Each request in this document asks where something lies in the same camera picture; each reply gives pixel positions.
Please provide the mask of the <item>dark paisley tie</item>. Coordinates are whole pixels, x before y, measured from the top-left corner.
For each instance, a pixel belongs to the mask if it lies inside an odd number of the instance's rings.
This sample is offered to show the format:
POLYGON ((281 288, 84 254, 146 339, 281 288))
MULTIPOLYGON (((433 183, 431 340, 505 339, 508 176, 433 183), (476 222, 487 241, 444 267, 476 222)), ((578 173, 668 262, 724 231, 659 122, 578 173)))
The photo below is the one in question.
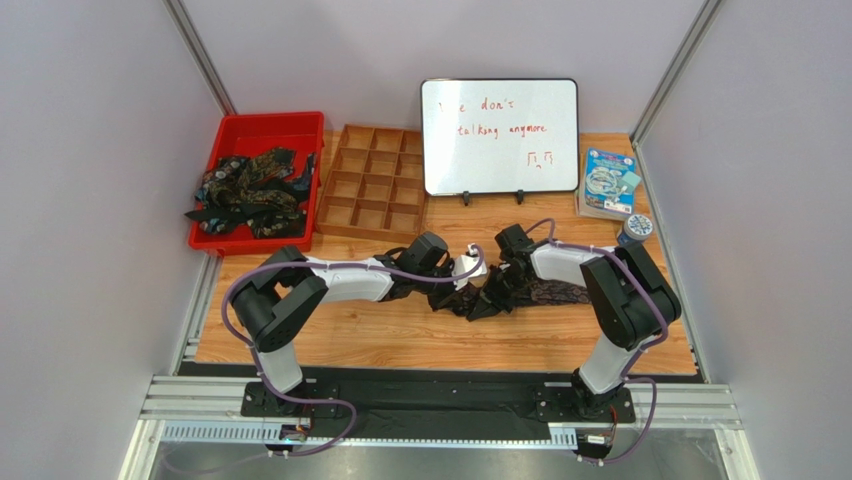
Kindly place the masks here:
MULTIPOLYGON (((482 288, 475 286, 477 297, 482 288)), ((512 313, 517 308, 590 304, 591 299, 585 287, 558 280, 536 280, 533 284, 531 300, 504 300, 504 302, 505 312, 501 314, 512 313)))

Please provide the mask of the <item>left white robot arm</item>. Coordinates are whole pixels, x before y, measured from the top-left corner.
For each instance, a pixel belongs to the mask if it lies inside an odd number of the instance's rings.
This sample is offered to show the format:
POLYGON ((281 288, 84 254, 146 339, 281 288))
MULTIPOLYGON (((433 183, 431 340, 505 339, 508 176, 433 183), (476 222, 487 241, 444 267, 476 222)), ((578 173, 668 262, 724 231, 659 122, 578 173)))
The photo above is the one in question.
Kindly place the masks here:
POLYGON ((479 245, 453 258, 446 242, 431 232, 409 246, 358 261, 323 260, 286 246, 228 287, 220 313, 225 327, 248 348, 277 406, 347 407, 343 400, 295 394, 304 375, 294 341, 315 310, 338 302, 395 301, 413 292, 436 309, 450 307, 471 279, 484 275, 485 266, 479 245))

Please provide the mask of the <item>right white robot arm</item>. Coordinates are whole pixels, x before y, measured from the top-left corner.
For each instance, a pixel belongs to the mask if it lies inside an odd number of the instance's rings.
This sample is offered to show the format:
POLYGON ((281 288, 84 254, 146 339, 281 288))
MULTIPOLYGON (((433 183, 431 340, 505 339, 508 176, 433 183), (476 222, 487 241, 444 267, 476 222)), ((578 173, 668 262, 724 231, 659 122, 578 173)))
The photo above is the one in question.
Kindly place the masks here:
POLYGON ((501 230, 495 241, 501 262, 490 267, 467 319, 512 312, 536 282, 585 288, 601 334, 572 374, 569 404, 583 419, 609 413, 637 359, 664 342, 681 317, 674 289, 638 241, 611 248, 535 241, 518 224, 501 230))

